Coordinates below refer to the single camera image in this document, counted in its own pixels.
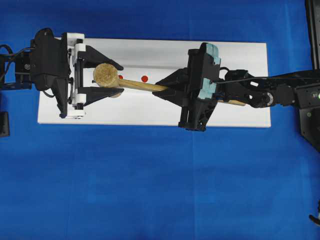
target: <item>white platform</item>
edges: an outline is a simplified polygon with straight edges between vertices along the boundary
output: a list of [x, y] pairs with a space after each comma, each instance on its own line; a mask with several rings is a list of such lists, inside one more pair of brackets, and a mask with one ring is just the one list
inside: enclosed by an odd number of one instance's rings
[[[87, 38], [84, 43], [124, 66], [118, 73], [125, 79], [141, 81], [146, 75], [148, 83], [156, 83], [186, 67], [188, 50], [198, 49], [202, 42]], [[253, 76], [268, 75], [265, 43], [210, 43], [219, 49], [221, 66], [231, 70], [246, 69]], [[92, 84], [92, 74], [93, 69], [84, 71], [85, 87], [97, 86]], [[220, 77], [224, 74], [225, 71], [221, 71]], [[105, 98], [84, 109], [86, 116], [83, 119], [61, 119], [56, 99], [40, 92], [38, 123], [176, 126], [181, 113], [179, 106], [155, 97], [151, 92], [134, 89], [125, 89], [118, 98]], [[207, 126], [270, 127], [270, 109], [218, 103]]]

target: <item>blue cloth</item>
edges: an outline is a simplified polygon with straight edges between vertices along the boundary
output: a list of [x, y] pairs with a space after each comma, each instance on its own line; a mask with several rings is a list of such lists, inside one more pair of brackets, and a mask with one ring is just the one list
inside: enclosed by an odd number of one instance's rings
[[[269, 74], [278, 75], [312, 68], [304, 7], [302, 0], [2, 0], [0, 43], [20, 50], [45, 27], [57, 36], [266, 42]], [[7, 78], [14, 81], [12, 69]], [[3, 96], [11, 136], [0, 138], [0, 240], [320, 237], [308, 219], [320, 199], [320, 155], [300, 136], [292, 107], [273, 107], [271, 128], [190, 132], [41, 125], [35, 89]]]

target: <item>table surface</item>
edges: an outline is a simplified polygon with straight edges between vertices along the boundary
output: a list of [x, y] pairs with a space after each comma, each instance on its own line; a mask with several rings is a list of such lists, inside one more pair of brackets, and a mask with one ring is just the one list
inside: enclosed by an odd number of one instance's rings
[[[123, 65], [124, 70], [118, 74], [125, 79], [141, 82], [142, 76], [148, 76], [148, 83], [155, 84], [177, 69], [187, 67], [188, 50], [198, 49], [202, 41], [87, 38], [84, 43]], [[265, 43], [210, 43], [218, 47], [222, 66], [233, 70], [246, 69], [253, 76], [268, 75]], [[98, 86], [92, 83], [93, 71], [94, 68], [84, 69], [83, 86]], [[224, 78], [225, 74], [226, 71], [221, 71], [220, 78]], [[181, 115], [181, 107], [155, 97], [149, 91], [129, 88], [118, 98], [105, 98], [86, 106], [86, 115], [82, 119], [62, 119], [56, 106], [55, 98], [49, 98], [41, 92], [38, 123], [177, 127]], [[270, 109], [218, 103], [207, 123], [207, 127], [209, 126], [267, 128], [271, 126]]]
[[[266, 43], [270, 76], [312, 68], [302, 0], [2, 1], [0, 42], [14, 51], [45, 27], [56, 36]], [[35, 89], [1, 94], [11, 136], [0, 138], [0, 239], [320, 237], [308, 219], [320, 155], [292, 107], [273, 107], [270, 128], [203, 133], [38, 124]]]

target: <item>red dot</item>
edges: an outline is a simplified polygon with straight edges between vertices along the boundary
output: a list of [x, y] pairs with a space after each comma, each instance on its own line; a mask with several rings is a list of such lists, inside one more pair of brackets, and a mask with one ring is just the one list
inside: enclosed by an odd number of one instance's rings
[[141, 77], [142, 82], [146, 83], [148, 82], [148, 77], [146, 75]]

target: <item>black cable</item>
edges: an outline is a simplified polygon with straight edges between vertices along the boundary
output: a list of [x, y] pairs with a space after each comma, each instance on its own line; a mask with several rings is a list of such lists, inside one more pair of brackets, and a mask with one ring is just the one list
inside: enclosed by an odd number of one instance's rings
[[251, 81], [251, 80], [294, 80], [294, 79], [306, 79], [306, 80], [319, 80], [317, 77], [268, 77], [268, 76], [256, 76], [256, 77], [249, 77], [249, 78], [242, 78], [238, 80], [230, 80], [230, 81], [214, 81], [215, 84], [229, 84], [229, 83], [238, 83], [244, 81]]
[[47, 93], [46, 91], [42, 91], [44, 93], [44, 95], [46, 95], [48, 98], [54, 98], [55, 95], [50, 95], [49, 93]]
[[14, 52], [12, 51], [11, 47], [9, 47], [7, 44], [2, 44], [0, 45], [0, 49], [5, 48], [9, 54], [13, 54]]
[[221, 71], [221, 70], [227, 70], [228, 72], [230, 71], [229, 68], [227, 68], [226, 66], [220, 67], [220, 71]]
[[27, 50], [33, 50], [33, 49], [34, 49], [33, 47], [25, 47], [25, 48], [21, 49], [20, 51], [18, 51], [17, 53], [8, 54], [9, 56], [12, 56], [12, 58], [10, 59], [10, 61], [8, 61], [8, 64], [7, 64], [6, 68], [5, 68], [4, 73], [0, 76], [0, 82], [1, 82], [1, 80], [4, 78], [4, 76], [7, 74], [11, 63], [17, 58], [17, 56], [18, 56], [19, 54], [27, 51]]

